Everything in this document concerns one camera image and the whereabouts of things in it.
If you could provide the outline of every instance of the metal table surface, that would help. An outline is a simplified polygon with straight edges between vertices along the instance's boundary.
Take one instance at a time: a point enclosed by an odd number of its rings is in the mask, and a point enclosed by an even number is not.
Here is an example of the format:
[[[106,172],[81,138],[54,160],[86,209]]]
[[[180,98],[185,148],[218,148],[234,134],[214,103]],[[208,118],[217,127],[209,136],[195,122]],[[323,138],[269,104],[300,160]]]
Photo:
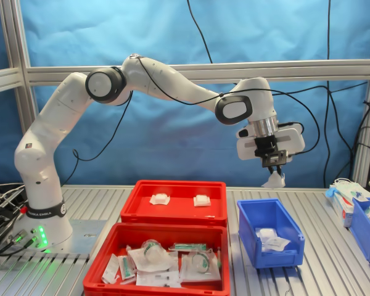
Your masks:
[[[0,257],[0,295],[82,295],[82,280],[132,186],[65,186],[63,197],[72,219],[107,220],[91,259],[27,252]],[[341,227],[322,189],[269,190],[229,187],[228,237],[231,295],[366,295],[370,264],[350,231]],[[237,234],[239,199],[278,197],[302,229],[306,244],[303,265],[296,268],[252,267]]]

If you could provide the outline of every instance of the packaged medical supply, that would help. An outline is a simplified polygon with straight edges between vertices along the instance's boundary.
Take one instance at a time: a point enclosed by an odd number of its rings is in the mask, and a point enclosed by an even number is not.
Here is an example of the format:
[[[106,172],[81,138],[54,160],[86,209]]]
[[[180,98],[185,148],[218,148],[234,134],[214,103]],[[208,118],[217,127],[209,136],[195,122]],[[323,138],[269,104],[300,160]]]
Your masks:
[[[206,252],[190,252],[188,255],[182,255],[179,279],[181,282],[219,281],[221,275],[218,259],[212,249]]]
[[[282,252],[290,240],[283,239],[277,235],[274,228],[255,228],[257,237],[261,240],[261,251],[269,252],[271,250]]]
[[[262,187],[265,188],[283,188],[285,187],[285,174],[282,174],[282,176],[277,172],[274,171],[267,182],[265,182]]]
[[[360,201],[367,202],[370,198],[370,192],[364,189],[356,182],[348,179],[339,178],[334,181],[332,187],[335,187],[343,197],[352,203],[352,198]]]
[[[350,227],[353,216],[352,201],[348,201],[346,198],[344,198],[335,187],[332,187],[332,185],[326,191],[325,195],[331,201],[333,209],[337,216],[339,216],[343,226]]]
[[[193,198],[195,207],[206,207],[211,205],[210,198],[207,195],[197,195]]]
[[[170,248],[170,251],[179,251],[179,252],[191,252],[191,251],[206,251],[207,245],[206,244],[180,244],[175,243]]]
[[[129,250],[138,271],[163,271],[175,263],[156,240],[147,240],[141,249]]]
[[[178,271],[167,271],[159,274],[138,274],[136,285],[148,287],[181,288]]]
[[[262,244],[273,237],[277,237],[277,231],[274,228],[255,228],[255,232],[257,233],[257,237],[260,238]]]
[[[136,276],[135,270],[130,267],[128,256],[119,256],[118,259],[122,281]]]
[[[117,279],[119,278],[119,276],[117,276],[118,269],[119,269],[118,257],[112,254],[110,261],[107,264],[107,267],[105,268],[103,276],[101,277],[101,280],[103,281],[103,283],[105,284],[116,283]]]
[[[167,196],[165,193],[153,195],[149,200],[152,205],[168,205],[169,201],[170,196]]]
[[[283,239],[282,237],[272,237],[268,239],[264,244],[265,252],[269,250],[282,252],[286,245],[290,243],[290,240]]]
[[[367,209],[364,210],[364,213],[366,214],[366,216],[368,218],[370,218],[370,207],[368,207]]]
[[[128,285],[128,284],[131,284],[132,282],[135,282],[137,279],[136,277],[132,277],[131,279],[127,279],[125,281],[122,281],[120,284],[121,285]]]

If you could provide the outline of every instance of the aluminum profile frame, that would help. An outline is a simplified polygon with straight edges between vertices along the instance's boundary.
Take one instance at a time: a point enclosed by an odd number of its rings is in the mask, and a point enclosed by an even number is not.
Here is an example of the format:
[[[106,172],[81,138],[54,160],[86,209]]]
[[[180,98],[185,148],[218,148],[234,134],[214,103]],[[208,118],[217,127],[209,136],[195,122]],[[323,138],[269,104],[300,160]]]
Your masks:
[[[99,66],[32,67],[19,0],[0,0],[0,13],[10,65],[10,69],[0,70],[0,91],[15,88],[20,124],[25,132],[38,114],[33,86],[58,85],[72,72],[89,73]],[[370,81],[370,59],[194,64],[172,67],[197,84],[235,83],[240,79],[255,76],[263,76],[269,81]],[[366,99],[370,101],[370,83]],[[365,125],[370,126],[370,115]],[[370,145],[370,129],[365,129],[360,141]],[[360,147],[353,177],[362,185],[367,181],[369,162],[370,151]]]

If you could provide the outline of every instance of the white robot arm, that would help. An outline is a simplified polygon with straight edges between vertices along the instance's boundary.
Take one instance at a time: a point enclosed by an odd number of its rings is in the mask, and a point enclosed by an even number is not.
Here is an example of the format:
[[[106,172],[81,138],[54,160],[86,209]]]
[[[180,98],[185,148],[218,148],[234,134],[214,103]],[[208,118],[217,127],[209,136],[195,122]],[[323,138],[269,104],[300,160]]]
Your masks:
[[[14,224],[14,233],[27,233],[35,243],[29,249],[44,250],[67,240],[72,227],[66,216],[54,152],[71,132],[83,112],[93,102],[122,105],[131,91],[141,91],[160,99],[177,99],[199,104],[215,113],[227,125],[248,119],[237,133],[241,159],[260,157],[263,167],[277,167],[291,161],[304,149],[300,127],[279,128],[273,97],[264,78],[241,80],[227,95],[217,94],[190,82],[176,70],[146,57],[133,54],[121,69],[100,68],[88,76],[72,73],[58,86],[15,151],[18,169],[28,196],[26,215]]]

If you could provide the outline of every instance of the white package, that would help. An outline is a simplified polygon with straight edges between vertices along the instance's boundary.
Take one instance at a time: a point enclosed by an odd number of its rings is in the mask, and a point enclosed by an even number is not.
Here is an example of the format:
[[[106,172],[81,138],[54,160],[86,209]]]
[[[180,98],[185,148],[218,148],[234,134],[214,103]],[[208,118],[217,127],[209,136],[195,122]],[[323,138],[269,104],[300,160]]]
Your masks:
[[[263,245],[266,250],[273,250],[282,252],[286,245],[290,243],[290,240],[283,239],[281,237],[272,237],[268,239]]]
[[[255,228],[257,237],[260,238],[261,243],[264,244],[268,239],[277,237],[277,231],[274,228]]]
[[[163,273],[138,273],[136,285],[147,287],[181,288],[178,270],[166,271]]]
[[[204,257],[205,264],[200,266],[198,257]],[[220,281],[221,274],[218,268],[218,259],[212,250],[210,249],[207,252],[191,252],[188,255],[182,255],[179,280],[181,282]]]
[[[128,256],[118,256],[118,260],[122,281],[136,276],[136,273],[131,268],[131,263],[129,262]]]
[[[368,218],[370,218],[370,207],[368,207],[367,209],[364,210],[364,213],[366,214],[366,216]]]
[[[169,252],[168,255],[173,259],[173,266],[171,266],[169,269],[166,269],[165,272],[168,272],[168,271],[179,271],[179,268],[178,268],[178,252],[177,251],[174,251],[174,252]],[[144,275],[144,274],[160,274],[162,273],[161,271],[155,271],[155,272],[147,272],[147,271],[141,271],[139,270],[137,272],[137,275]]]
[[[367,202],[370,198],[370,192],[364,189],[356,182],[352,182],[348,179],[339,178],[334,181],[334,187],[340,191],[341,195],[344,196],[348,201],[352,202],[352,198],[359,202]]]
[[[105,271],[101,277],[101,280],[106,284],[114,284],[117,282],[119,276],[117,276],[119,269],[119,260],[118,257],[114,254],[111,254],[111,258]]]
[[[274,171],[270,175],[269,180],[267,180],[267,182],[265,182],[262,187],[271,189],[285,187],[285,174],[282,174],[281,177],[281,175],[277,171]]]
[[[129,250],[138,271],[163,271],[171,268],[175,261],[156,240],[147,240],[141,249]]]
[[[149,200],[152,205],[168,205],[169,201],[170,196],[164,193],[153,195]]]
[[[210,198],[207,195],[198,194],[193,198],[195,207],[207,207],[211,205]]]

